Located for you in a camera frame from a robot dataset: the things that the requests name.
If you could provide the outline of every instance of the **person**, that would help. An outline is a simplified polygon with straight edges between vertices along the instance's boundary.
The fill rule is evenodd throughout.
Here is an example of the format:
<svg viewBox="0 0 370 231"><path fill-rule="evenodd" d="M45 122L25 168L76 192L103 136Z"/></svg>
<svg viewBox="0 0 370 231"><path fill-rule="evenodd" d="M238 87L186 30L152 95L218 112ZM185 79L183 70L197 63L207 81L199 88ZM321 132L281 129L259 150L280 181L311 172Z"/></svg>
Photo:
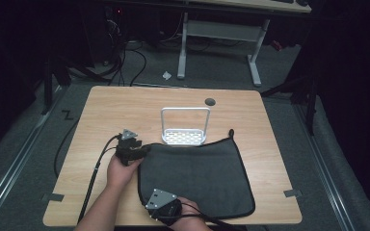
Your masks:
<svg viewBox="0 0 370 231"><path fill-rule="evenodd" d="M74 230L114 230L119 197L142 161L143 159L137 160L130 166L125 167L119 161L118 157L113 155L107 168L106 187ZM178 199L183 204L190 205L182 206L182 215L199 214L196 202L184 197L178 197ZM170 226L170 229L174 231L211 230L202 218L197 217L180 218L176 223Z"/></svg>

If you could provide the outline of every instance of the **desk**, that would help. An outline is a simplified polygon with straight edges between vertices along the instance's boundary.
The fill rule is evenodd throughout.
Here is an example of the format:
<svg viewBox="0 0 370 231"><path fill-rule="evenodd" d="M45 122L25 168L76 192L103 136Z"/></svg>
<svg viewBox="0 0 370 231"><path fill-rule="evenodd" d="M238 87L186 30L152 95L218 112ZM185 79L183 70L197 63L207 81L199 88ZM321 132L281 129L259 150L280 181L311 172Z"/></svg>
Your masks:
<svg viewBox="0 0 370 231"><path fill-rule="evenodd" d="M205 143L227 137L234 129L251 190L255 212L227 220L233 224L299 223L302 215L281 159L262 99L253 90L192 90L94 87L76 128L53 193L63 194L62 202L50 201L43 222L48 226L74 226L86 195L93 167L105 143L129 129L143 144L162 142L161 109L164 107L206 107L206 98L216 100ZM112 153L103 157L88 208L106 184L106 169ZM134 175L121 197L117 225L161 225L149 218L137 193Z"/></svg>
<svg viewBox="0 0 370 231"><path fill-rule="evenodd" d="M296 2L282 3L271 0L191 0L187 2L210 3L232 7L254 8L266 11L282 11L291 13L310 13L309 6L302 7ZM236 39L243 41L255 42L252 54L248 55L248 64L251 69L251 78L253 84L257 87L261 86L259 73L257 71L256 59L259 53L261 44L266 36L270 20L265 19L261 27L243 26L227 23L206 22L199 20L188 20L188 14L184 13L182 26L182 46L179 54L178 63L178 79L185 78L186 69L186 42L188 36L208 37L216 39Z"/></svg>

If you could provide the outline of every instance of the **black fabric pad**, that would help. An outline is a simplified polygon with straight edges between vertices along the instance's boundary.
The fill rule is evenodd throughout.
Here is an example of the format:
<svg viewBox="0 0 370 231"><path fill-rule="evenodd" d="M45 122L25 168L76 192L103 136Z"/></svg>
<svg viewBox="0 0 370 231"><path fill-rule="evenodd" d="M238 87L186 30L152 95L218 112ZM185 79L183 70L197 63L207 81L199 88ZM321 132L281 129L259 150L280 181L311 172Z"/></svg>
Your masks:
<svg viewBox="0 0 370 231"><path fill-rule="evenodd" d="M212 218L239 218L254 212L254 198L233 130L229 138L201 146L150 145L138 174L144 205L158 189L196 201Z"/></svg>

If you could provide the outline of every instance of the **wooden table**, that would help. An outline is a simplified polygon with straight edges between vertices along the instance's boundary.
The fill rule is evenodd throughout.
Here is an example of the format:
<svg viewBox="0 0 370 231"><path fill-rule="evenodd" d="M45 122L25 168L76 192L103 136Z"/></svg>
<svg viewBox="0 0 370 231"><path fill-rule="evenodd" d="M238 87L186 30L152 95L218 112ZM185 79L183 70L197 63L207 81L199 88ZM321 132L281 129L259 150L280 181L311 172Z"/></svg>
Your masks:
<svg viewBox="0 0 370 231"><path fill-rule="evenodd" d="M227 137L234 139L251 183L255 212L227 220L233 224L299 223L302 215L292 190L262 99L253 90L193 90L128 87L94 87L77 126L53 193L62 202L50 201L43 222L48 226L74 226L92 177L93 167L105 143L123 129L136 132L143 144L162 142L161 109L164 107L207 107L211 110L205 143ZM113 152L103 157L92 189L89 206L106 184L106 169ZM121 197L116 225L161 225L149 218L137 192L137 175Z"/></svg>

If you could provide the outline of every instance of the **small round object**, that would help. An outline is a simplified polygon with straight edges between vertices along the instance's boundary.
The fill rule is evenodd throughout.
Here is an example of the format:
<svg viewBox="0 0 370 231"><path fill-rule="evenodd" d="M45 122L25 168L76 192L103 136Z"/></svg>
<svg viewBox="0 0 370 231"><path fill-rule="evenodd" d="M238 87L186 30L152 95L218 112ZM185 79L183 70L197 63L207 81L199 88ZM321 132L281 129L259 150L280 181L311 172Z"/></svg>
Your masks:
<svg viewBox="0 0 370 231"><path fill-rule="evenodd" d="M207 99L205 99L205 104L207 106L214 106L216 104L216 101L213 98L207 98Z"/></svg>

